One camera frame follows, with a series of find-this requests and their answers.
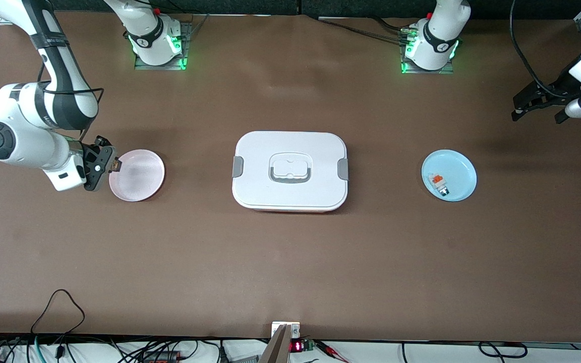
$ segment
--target white lid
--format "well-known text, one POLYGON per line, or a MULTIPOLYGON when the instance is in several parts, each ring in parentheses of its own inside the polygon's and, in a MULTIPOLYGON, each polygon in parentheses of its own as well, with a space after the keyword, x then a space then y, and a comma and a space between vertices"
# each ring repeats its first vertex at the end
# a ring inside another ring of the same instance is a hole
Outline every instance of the white lid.
POLYGON ((332 211, 347 180, 346 146, 334 134, 253 131, 237 143, 233 195, 246 208, 332 211))

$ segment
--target brown table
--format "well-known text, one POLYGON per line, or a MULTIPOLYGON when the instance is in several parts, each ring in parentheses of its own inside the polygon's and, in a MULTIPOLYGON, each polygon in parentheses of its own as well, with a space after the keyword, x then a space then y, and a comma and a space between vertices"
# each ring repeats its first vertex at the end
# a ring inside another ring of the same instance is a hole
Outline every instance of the brown table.
MULTIPOLYGON (((581 342, 581 120, 510 121, 530 77, 505 21, 471 21, 441 76, 401 74, 395 46, 304 16, 212 17, 187 71, 134 71, 113 14, 59 19, 90 85, 106 88, 88 141, 153 150, 167 175, 130 204, 0 163, 0 331, 28 331, 64 287, 87 312, 83 333, 256 337, 286 319, 316 338, 581 342), (345 204, 240 207, 231 165, 254 130, 339 135, 345 204), (477 168, 464 202, 422 185, 436 149, 477 168)), ((581 51, 571 21, 517 27, 544 80, 581 51)), ((26 34, 0 27, 0 87, 39 65, 26 34)), ((39 330, 77 319, 62 296, 39 330)))

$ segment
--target small object on blue plate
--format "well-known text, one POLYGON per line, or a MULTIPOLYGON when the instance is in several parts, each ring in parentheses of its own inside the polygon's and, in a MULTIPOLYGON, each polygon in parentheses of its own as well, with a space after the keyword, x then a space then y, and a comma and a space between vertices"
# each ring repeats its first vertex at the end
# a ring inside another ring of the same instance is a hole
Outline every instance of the small object on blue plate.
POLYGON ((477 171, 470 160, 454 150, 429 154, 421 169, 423 183, 436 198, 459 202, 477 187, 477 171))

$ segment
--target blue plate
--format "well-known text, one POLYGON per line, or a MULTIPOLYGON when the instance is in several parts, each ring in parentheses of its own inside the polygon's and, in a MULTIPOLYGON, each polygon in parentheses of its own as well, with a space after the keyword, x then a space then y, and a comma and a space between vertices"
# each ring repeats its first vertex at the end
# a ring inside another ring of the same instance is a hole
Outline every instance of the blue plate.
POLYGON ((429 154, 421 169, 423 183, 436 198, 446 202, 459 202, 469 197, 477 187, 477 171, 470 160, 454 150, 439 150, 429 154), (429 182, 430 174, 438 174, 445 179, 449 191, 441 195, 429 182))

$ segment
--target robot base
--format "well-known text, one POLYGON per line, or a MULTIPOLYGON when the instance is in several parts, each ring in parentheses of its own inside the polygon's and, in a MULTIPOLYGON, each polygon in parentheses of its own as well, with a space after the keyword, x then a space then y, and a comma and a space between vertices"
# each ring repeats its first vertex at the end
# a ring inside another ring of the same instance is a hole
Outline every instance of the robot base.
POLYGON ((443 68, 437 71, 428 71, 418 67, 413 60, 405 56, 405 45, 400 46, 400 71, 401 73, 434 73, 434 74, 452 74, 452 59, 448 60, 443 68))
POLYGON ((181 22, 181 34, 171 39, 171 44, 175 48, 180 48, 181 52, 163 65, 148 65, 136 56, 134 69, 142 71, 184 71, 187 68, 187 55, 190 51, 191 35, 192 23, 181 22))

